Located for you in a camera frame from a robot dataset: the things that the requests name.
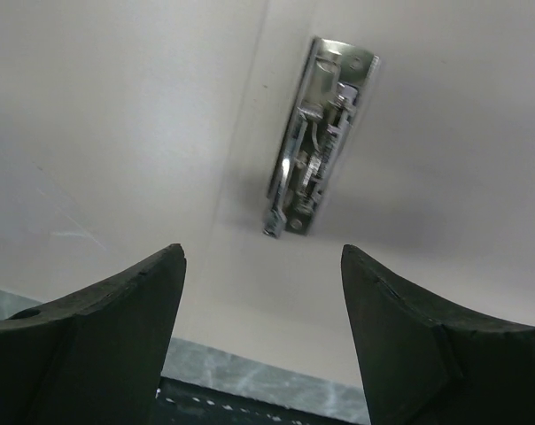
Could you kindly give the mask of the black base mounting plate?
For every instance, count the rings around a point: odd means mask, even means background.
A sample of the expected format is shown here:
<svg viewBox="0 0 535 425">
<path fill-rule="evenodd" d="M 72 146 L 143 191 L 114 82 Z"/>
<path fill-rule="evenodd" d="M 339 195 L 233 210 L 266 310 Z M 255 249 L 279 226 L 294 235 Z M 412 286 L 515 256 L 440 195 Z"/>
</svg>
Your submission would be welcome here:
<svg viewBox="0 0 535 425">
<path fill-rule="evenodd" d="M 152 424 L 370 424 L 360 388 L 305 375 L 163 377 Z"/>
</svg>

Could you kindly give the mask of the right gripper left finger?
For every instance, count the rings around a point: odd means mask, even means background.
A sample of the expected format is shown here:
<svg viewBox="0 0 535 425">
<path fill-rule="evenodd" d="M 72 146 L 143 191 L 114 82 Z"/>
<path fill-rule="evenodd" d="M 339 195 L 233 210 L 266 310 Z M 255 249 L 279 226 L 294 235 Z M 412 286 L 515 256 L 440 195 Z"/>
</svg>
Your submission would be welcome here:
<svg viewBox="0 0 535 425">
<path fill-rule="evenodd" d="M 187 260 L 172 244 L 0 320 L 0 424 L 146 424 Z"/>
</svg>

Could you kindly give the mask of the beige cardboard folder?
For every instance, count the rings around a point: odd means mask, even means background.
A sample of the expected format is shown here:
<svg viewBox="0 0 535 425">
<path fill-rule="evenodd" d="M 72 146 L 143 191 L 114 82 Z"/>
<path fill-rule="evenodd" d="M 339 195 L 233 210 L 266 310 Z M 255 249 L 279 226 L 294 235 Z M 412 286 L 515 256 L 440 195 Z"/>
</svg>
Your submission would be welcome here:
<svg viewBox="0 0 535 425">
<path fill-rule="evenodd" d="M 262 232 L 314 36 L 382 60 L 312 232 Z M 357 386 L 351 243 L 535 326 L 535 1 L 0 1 L 0 289 L 180 244 L 177 337 Z"/>
</svg>

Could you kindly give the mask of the metal folder clip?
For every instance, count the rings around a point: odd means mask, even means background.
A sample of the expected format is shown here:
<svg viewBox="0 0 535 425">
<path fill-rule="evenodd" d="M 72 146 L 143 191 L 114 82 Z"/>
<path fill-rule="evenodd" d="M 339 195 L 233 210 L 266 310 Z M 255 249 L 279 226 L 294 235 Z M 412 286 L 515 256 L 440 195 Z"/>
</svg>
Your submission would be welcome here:
<svg viewBox="0 0 535 425">
<path fill-rule="evenodd" d="M 356 45 L 311 41 L 267 189 L 266 236 L 312 229 L 381 63 Z"/>
</svg>

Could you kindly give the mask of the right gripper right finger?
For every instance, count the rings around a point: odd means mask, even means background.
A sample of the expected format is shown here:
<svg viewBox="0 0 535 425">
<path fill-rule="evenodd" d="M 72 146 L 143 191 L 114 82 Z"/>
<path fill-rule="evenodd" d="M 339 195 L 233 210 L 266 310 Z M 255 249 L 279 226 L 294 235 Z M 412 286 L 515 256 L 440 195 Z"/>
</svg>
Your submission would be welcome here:
<svg viewBox="0 0 535 425">
<path fill-rule="evenodd" d="M 374 424 L 535 424 L 535 326 L 449 301 L 356 246 L 345 305 Z"/>
</svg>

